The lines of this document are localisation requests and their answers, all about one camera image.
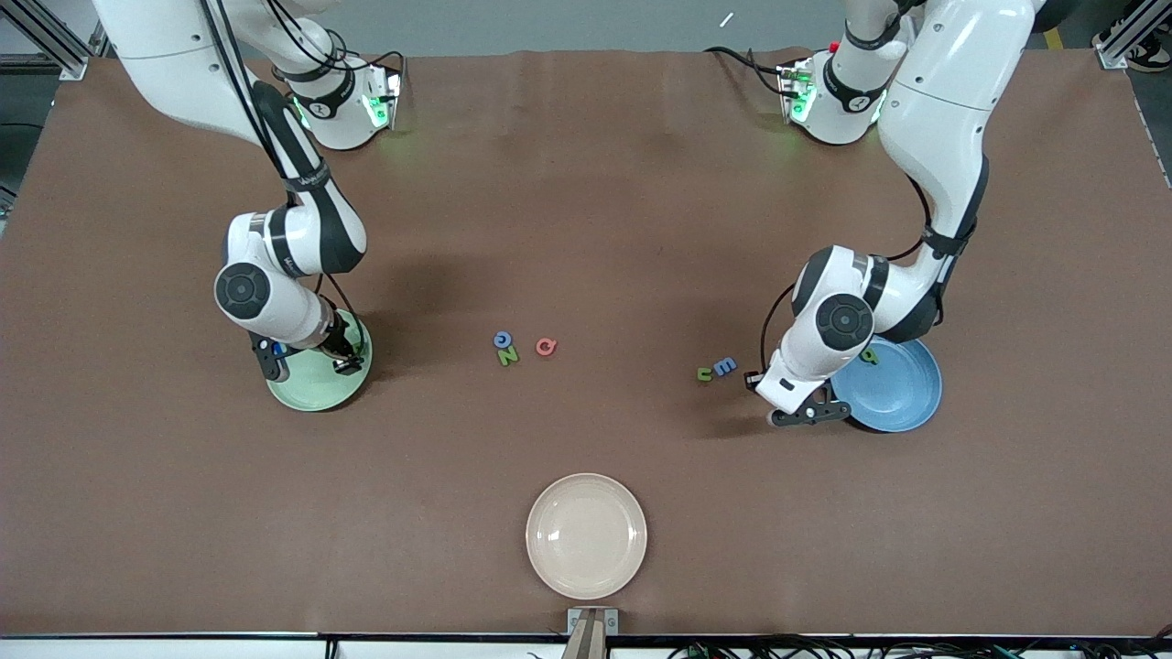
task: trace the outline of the beige round plate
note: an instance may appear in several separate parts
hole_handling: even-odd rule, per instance
[[[547,586],[574,599],[598,599],[619,592],[639,571],[647,519],[622,483],[574,474],[537,497],[525,545]]]

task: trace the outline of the gray floor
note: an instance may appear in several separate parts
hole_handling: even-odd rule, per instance
[[[1059,29],[1083,48],[1124,0],[1088,0]],[[732,13],[725,27],[720,23]],[[348,0],[319,18],[364,53],[492,55],[516,50],[737,50],[824,47],[838,39],[843,11],[831,0]],[[1035,36],[1031,47],[1045,47]],[[1172,159],[1172,72],[1132,74],[1136,95],[1161,152]],[[57,81],[0,75],[0,123],[41,124]],[[0,127],[0,184],[19,190],[38,131]]]

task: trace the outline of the brown table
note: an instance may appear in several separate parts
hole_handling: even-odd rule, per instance
[[[1122,73],[1027,53],[927,337],[943,403],[898,436],[695,378],[754,366],[813,251],[915,239],[873,133],[822,147],[738,66],[629,53],[414,61],[401,128],[328,155],[376,356],[300,414],[212,300],[227,220],[282,198],[261,152],[116,62],[61,87],[0,242],[4,631],[558,629],[523,530],[575,471],[647,511],[628,632],[1167,621],[1172,217]]]

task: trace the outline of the shoe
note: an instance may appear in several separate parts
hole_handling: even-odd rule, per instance
[[[1119,30],[1123,20],[1111,23],[1111,27],[1091,38],[1091,46],[1099,46]],[[1149,34],[1143,41],[1136,45],[1127,55],[1127,67],[1143,73],[1159,73],[1168,68],[1172,56],[1164,49],[1156,34]]]

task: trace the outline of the white robotic arm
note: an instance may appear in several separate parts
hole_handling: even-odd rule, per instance
[[[364,90],[355,88],[361,72],[366,72],[363,84],[374,80],[373,74],[336,64],[355,62],[332,49],[325,30],[311,21],[300,21],[299,32],[289,29],[294,35],[304,30],[309,46],[331,55],[320,61],[285,33],[293,19],[277,7],[304,15],[326,4],[309,5],[307,0],[95,1],[127,73],[151,106],[189,125],[261,147],[285,182],[288,204],[231,222],[224,267],[214,284],[217,305],[248,331],[261,371],[273,381],[289,375],[285,358],[302,349],[329,355],[341,375],[361,369],[361,358],[345,335],[346,321],[297,278],[349,272],[367,240],[357,213],[302,129],[299,118],[306,117],[295,116],[280,91],[244,67],[233,34],[239,32],[286,75],[298,77],[299,82],[291,81],[295,93],[331,96],[329,113],[322,113],[329,116],[314,120],[318,137],[327,145],[359,145],[387,124],[373,121]]]
[[[908,341],[936,321],[955,260],[976,226],[988,178],[984,125],[1040,6],[1041,0],[928,1],[879,118],[888,156],[932,202],[922,245],[909,266],[837,245],[811,257],[793,287],[793,326],[766,372],[749,380],[777,409],[798,413],[874,334]]]

